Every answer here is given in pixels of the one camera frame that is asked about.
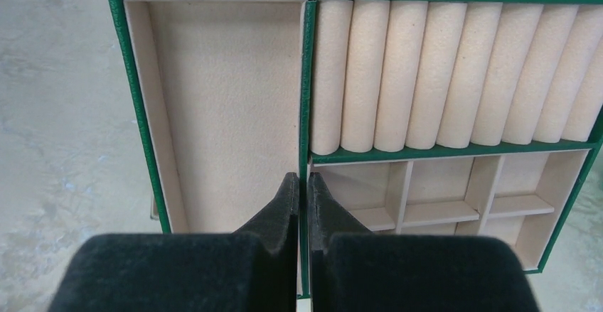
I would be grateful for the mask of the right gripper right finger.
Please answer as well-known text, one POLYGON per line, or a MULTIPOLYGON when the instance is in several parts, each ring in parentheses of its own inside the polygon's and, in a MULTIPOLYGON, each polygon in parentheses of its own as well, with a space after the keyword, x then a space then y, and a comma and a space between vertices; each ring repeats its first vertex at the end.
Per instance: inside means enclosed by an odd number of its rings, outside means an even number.
POLYGON ((490 237, 378 235, 332 196, 307 191, 314 311, 537 311, 521 264, 490 237))

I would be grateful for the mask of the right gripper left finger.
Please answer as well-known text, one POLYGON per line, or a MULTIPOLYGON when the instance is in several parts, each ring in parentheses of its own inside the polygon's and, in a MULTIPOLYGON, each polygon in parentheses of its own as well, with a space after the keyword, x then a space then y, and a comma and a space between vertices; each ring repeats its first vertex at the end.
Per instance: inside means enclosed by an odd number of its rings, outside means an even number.
POLYGON ((299 178, 226 234, 105 234, 71 259, 50 311, 294 311, 299 178))

